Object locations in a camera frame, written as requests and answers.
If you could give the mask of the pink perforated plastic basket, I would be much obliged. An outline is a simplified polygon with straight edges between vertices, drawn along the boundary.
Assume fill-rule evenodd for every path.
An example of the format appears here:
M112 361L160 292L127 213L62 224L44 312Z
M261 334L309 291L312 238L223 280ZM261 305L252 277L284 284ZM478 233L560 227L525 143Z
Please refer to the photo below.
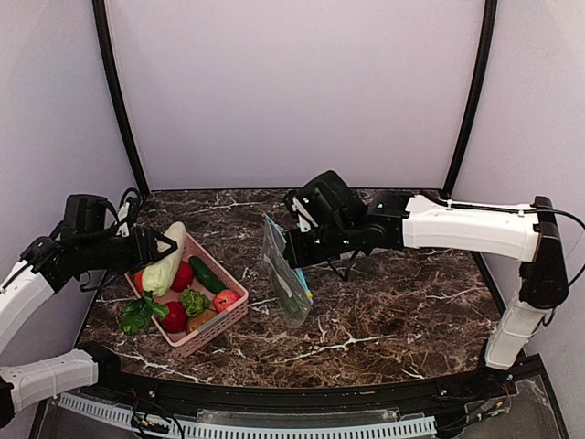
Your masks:
M188 288L198 290L204 294L210 301L209 309L215 310L217 316L201 326L198 330L187 334L186 328L183 332L177 334L166 333L162 327L161 321L152 317L151 324L154 324L159 332L164 336L166 342L173 348L177 349L183 356L188 356L194 351L205 346L210 340L220 335L223 331L233 326L236 322L241 320L248 313L248 298L249 294L247 290L211 255L208 253L194 238L186 233L186 239L184 243L184 249L182 251L181 261L188 262L191 256L200 258L207 267L209 267L215 275L226 285L226 289L233 290L240 295L240 300L226 309L225 311L218 313L213 306L213 300L216 296L210 293L204 286L202 286L197 278L194 276L192 284ZM134 274L126 274L126 280L129 282L136 299L139 299L144 291L139 292L136 290L133 284ZM175 292L170 289L165 295L161 297L154 297L156 303L164 305L167 302L177 301L179 302L179 296L181 293Z

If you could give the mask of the clear zip bag blue zipper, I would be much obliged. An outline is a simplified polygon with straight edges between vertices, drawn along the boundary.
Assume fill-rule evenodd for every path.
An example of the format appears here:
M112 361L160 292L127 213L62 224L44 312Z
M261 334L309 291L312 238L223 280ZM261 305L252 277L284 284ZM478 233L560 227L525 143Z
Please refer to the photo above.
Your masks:
M269 279L270 274L276 272L290 287L294 288L298 295L303 299L305 305L304 320L290 319L281 310L284 322L288 327L301 327L314 304L312 292L308 287L303 271L301 269L290 268L283 258L283 251L285 248L283 228L267 214L263 216L263 220L264 232L261 254L264 267L269 275Z

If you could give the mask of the green toy leafy vegetable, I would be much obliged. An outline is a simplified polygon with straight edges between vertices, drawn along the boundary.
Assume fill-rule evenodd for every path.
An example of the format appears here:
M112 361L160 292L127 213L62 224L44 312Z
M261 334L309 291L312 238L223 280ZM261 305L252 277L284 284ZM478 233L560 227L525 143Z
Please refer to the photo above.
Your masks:
M121 331L133 335L150 326L152 317L164 320L170 313L166 305L156 303L151 292L145 292L139 299L128 304L122 311Z

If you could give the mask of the white toy radish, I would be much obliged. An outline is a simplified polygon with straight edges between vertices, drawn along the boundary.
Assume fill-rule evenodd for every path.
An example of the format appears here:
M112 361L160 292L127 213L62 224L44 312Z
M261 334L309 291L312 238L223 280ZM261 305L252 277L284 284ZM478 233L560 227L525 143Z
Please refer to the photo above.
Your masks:
M184 249L186 226L181 221L174 222L164 235L176 243L177 249L144 269L142 275L143 291L151 293L153 297L165 295L175 279Z

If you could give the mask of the green toy chili pepper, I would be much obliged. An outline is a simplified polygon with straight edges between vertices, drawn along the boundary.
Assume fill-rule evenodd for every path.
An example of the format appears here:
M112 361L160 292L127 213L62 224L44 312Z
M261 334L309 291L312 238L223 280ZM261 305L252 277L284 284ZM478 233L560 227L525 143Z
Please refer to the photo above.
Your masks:
M270 279L282 312L290 319L304 320L305 305L297 291L290 287L276 272L270 274Z

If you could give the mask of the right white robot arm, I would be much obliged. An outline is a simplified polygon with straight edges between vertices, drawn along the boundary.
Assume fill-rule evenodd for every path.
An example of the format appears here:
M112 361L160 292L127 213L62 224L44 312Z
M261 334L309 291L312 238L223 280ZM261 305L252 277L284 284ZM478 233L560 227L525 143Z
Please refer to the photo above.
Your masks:
M504 256L521 263L520 285L484 351L484 365L508 370L545 316L568 298L557 218L549 198L530 204L486 205L431 193L380 191L370 203L333 170L289 191L286 208L296 228L285 235L284 258L293 269L376 249L455 249Z

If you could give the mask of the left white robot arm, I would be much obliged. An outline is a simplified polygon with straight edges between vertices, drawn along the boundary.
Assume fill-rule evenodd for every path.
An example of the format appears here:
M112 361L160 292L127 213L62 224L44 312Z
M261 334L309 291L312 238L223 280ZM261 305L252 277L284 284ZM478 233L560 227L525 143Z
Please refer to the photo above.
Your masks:
M118 207L105 197L68 196L62 221L48 235L35 239L1 283L1 345L72 279L93 271L137 273L146 280L144 295L122 317L122 329L133 333L152 317L166 317L167 307L154 298L173 282L186 239L183 223L167 231L136 225L140 193L127 189ZM61 393L93 386L120 366L107 348L90 343L24 366L1 369L1 424L17 412Z

